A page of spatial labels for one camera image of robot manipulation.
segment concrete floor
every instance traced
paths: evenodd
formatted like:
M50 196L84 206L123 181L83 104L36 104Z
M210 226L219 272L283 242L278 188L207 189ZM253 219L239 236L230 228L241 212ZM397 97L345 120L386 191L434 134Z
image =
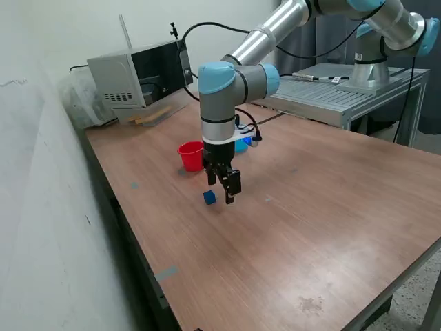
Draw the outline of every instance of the concrete floor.
M395 128L376 136L391 141ZM441 155L441 135L418 133L414 148ZM441 270L441 250L424 264L393 296L390 312L384 314L367 331L416 331L422 323L431 294Z

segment black cable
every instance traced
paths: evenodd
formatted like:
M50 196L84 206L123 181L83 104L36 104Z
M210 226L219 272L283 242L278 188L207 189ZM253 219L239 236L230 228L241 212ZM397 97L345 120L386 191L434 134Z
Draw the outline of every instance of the black cable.
M413 57L413 59L412 59L411 78L409 80L409 86L407 87L406 99L404 100L404 105L402 107L402 111L401 111L401 115L400 115L400 122L398 123L398 127L397 127L397 130L395 132L395 137L393 138L393 142L394 143L397 142L398 132L400 131L400 127L401 127L401 123L402 123L402 118L404 116L404 112L406 111L407 101L409 100L409 93L411 91L412 82L413 82L413 73L415 72L415 60L416 60L416 57Z
M352 31L350 34L348 34L348 35L346 36L346 38L344 38L344 39L342 40L342 42L339 43L336 47L334 47L334 48L332 48L332 49L330 49L330 50L328 50L327 52L324 52L324 53L322 53L322 54L311 55L311 56L300 56L300 55L292 54L292 53L288 52L287 50L283 49L283 48L280 47L280 46L277 46L277 48L278 48L280 51L284 52L286 55L289 55L289 56L291 56L291 57L295 57L296 59L316 59L316 58L318 58L318 57L323 57L323 56L328 55L329 53L333 52L334 50L336 50L337 48L339 48L341 45L343 45L343 44L344 44L349 38L351 38L351 36L357 31L357 29L358 29L363 23L364 23L364 21L361 21L361 22L356 26L356 28L353 29L353 31ZM225 24L221 24L221 23L217 23L217 22L200 22L200 23L194 24L193 26L189 27L189 29L188 29L187 31L185 31L185 34L183 35L183 37L182 37L182 39L181 39L182 42L179 44L179 47L178 47L178 58L179 58L179 54L181 53L181 50L182 50L183 44L184 44L185 39L187 38L188 34L189 34L191 31L193 31L194 29L196 29L197 27L199 27L199 26L218 26L219 28L224 28L224 29L227 29L227 30L230 30L230 31L234 31L234 32L240 32L240 33L246 33L246 34L249 34L249 33L250 33L250 31L248 31L248 30L242 30L242 29L238 29L238 28L233 28L233 27L231 27L231 26L226 26Z
M89 66L88 64L82 64L81 66L73 66L73 67L70 67L69 72L71 72L72 69L84 68L84 67L88 67L88 66Z
M217 23L217 22L200 22L200 23L194 24L193 26L190 26L188 28L188 30L185 31L184 35L182 36L181 42L179 43L179 47L178 47L178 56L177 56L178 60L179 60L179 54L181 53L181 50L182 50L184 43L185 43L185 39L187 38L188 34L191 31L193 31L194 29L198 28L199 26L218 26L219 28L224 28L224 29L227 29L227 30L230 30L233 32L240 32L240 33L246 33L246 34L249 33L249 31L232 28L231 26L226 26L225 24L221 24L221 23Z
M363 23L364 23L364 21L361 21L360 24L358 24L357 27L356 27L355 29L353 29L353 31L352 31L351 33L349 33L349 34L347 35L347 37L344 38L344 39L342 40L342 42L339 43L336 47L334 47L334 48L332 48L332 49L330 49L330 50L328 50L327 52L324 52L324 53L322 53L322 54L311 55L310 57L308 57L308 56L304 56L304 57L302 57L302 56L300 56L300 55L292 54L292 53L288 52L287 50L284 50L284 49L281 48L280 46L277 46L277 48L278 48L279 50L281 50L282 52L284 52L286 55L289 55L289 56L291 56L291 57L295 57L296 59L316 59L316 58L318 58L318 57L323 57L323 56L325 56L325 55L328 55L329 53L332 53L334 50L336 50L336 49L339 48L341 45L343 45L343 44L344 44L349 38L351 38L351 36L352 36L354 33L356 33L357 29L358 29Z

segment blue cube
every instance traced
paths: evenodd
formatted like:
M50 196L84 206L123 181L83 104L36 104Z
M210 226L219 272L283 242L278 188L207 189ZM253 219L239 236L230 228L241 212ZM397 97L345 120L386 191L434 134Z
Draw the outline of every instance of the blue cube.
M207 191L204 193L204 200L207 205L212 205L216 202L216 195L213 191Z

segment robotic arm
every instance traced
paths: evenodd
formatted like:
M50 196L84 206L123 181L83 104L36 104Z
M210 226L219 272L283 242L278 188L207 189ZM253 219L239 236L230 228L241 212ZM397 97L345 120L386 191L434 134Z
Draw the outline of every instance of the robotic arm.
M356 65L351 84L363 88L389 82L385 61L389 55L428 54L438 36L439 20L409 13L400 0L287 0L252 30L231 54L199 68L203 165L208 184L216 177L225 189L227 203L241 191L240 172L234 170L234 142L244 137L256 146L259 132L237 126L235 107L276 93L280 77L271 65L260 65L276 46L297 27L321 15L344 14L367 23L357 31Z

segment red cup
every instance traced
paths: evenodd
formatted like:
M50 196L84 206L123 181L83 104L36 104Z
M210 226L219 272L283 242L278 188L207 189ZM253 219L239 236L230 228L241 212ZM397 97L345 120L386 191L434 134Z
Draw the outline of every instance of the red cup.
M202 166L202 149L204 145L202 141L189 141L184 143L178 153L181 156L184 169L189 172L201 171Z

